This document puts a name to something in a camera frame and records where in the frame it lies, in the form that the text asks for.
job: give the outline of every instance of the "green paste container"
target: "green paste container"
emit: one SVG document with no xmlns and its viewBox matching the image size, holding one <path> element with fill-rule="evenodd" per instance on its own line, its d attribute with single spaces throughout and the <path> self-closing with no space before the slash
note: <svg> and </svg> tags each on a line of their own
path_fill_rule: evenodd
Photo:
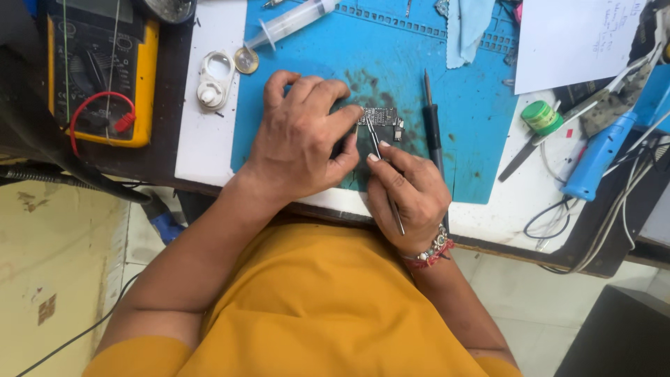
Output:
<svg viewBox="0 0 670 377">
<path fill-rule="evenodd" d="M 549 103 L 535 101 L 521 112 L 521 119 L 539 135 L 546 136 L 563 125 L 563 117 Z"/>
</svg>

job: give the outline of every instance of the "blue silicone repair mat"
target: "blue silicone repair mat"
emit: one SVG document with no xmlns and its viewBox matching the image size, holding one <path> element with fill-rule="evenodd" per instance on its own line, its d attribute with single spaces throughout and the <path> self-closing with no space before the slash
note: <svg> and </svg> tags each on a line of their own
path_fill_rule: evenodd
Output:
<svg viewBox="0 0 670 377">
<path fill-rule="evenodd" d="M 245 39 L 255 36 L 264 21 L 299 4 L 286 0 L 273 9 L 264 1 L 249 1 Z M 503 59 L 517 45 L 518 30 L 499 5 L 472 64 L 447 70 L 446 19 L 435 0 L 343 1 L 335 11 L 277 43 L 257 49 L 260 65 L 242 75 L 235 121 L 231 168 L 245 163 L 263 114 L 263 85 L 272 72 L 286 69 L 303 75 L 339 78 L 352 95 L 336 103 L 364 107 L 396 107 L 405 121 L 403 141 L 395 143 L 412 154 L 428 157 L 421 108 L 425 106 L 423 69 L 431 79 L 433 102 L 439 106 L 445 181 L 455 201 L 485 204 L 496 178 L 500 156 L 517 104 L 513 78 Z M 392 142 L 390 127 L 376 127 L 382 140 Z M 371 151 L 369 132 L 358 132 L 361 162 L 340 187 L 365 191 Z"/>
</svg>

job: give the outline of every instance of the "hand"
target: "hand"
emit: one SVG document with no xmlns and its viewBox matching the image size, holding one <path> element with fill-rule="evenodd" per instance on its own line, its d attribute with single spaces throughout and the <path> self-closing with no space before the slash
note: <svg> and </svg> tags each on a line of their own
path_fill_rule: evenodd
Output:
<svg viewBox="0 0 670 377">
<path fill-rule="evenodd" d="M 284 87 L 291 90 L 284 97 Z M 350 135 L 334 160 L 333 145 L 363 116 L 349 105 L 329 115 L 335 100 L 347 98 L 341 80 L 278 70 L 265 84 L 263 120 L 249 161 L 238 174 L 249 174 L 272 200 L 286 205 L 342 182 L 358 163 L 356 135 Z"/>
<path fill-rule="evenodd" d="M 374 154 L 367 158 L 372 175 L 368 181 L 371 213 L 389 241 L 400 254 L 414 257 L 428 249 L 438 234 L 442 217 L 452 202 L 447 185 L 431 160 L 412 156 L 386 142 L 379 152 L 388 162 Z M 401 235 L 389 206 L 388 196 L 398 204 L 405 235 Z"/>
</svg>

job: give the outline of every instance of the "circuit board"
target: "circuit board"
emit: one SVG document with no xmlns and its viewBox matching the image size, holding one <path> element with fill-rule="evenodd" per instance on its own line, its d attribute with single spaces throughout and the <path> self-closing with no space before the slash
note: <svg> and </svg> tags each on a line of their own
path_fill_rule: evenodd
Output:
<svg viewBox="0 0 670 377">
<path fill-rule="evenodd" d="M 365 115 L 363 115 L 357 122 L 356 125 L 363 125 L 367 127 L 365 121 L 366 115 L 370 116 L 370 121 L 375 127 L 393 127 L 393 141 L 402 142 L 403 141 L 403 131 L 405 131 L 405 122 L 403 118 L 398 117 L 398 109 L 392 107 L 390 109 L 384 109 L 381 107 L 363 107 L 365 110 Z"/>
</svg>

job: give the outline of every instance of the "tweezers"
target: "tweezers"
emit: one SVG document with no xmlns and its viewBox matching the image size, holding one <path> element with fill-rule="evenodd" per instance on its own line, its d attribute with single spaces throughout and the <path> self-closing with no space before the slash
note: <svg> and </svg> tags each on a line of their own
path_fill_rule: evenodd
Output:
<svg viewBox="0 0 670 377">
<path fill-rule="evenodd" d="M 375 132 L 375 129 L 373 128 L 373 123 L 370 120 L 370 115 L 365 114 L 365 123 L 368 125 L 368 131 L 370 131 L 370 135 L 372 136 L 373 139 L 373 146 L 375 147 L 375 154 L 377 155 L 377 158 L 379 160 L 382 160 L 381 154 L 379 153 L 379 138 L 377 137 L 377 133 Z M 400 235 L 405 235 L 405 229 L 403 228 L 403 222 L 400 220 L 400 213 L 398 213 L 398 205 L 395 203 L 393 199 L 391 199 L 391 196 L 388 195 L 389 198 L 389 205 L 391 206 L 391 212 L 393 212 L 393 216 L 395 217 L 395 223 L 398 225 L 398 230 L 400 231 Z"/>
</svg>

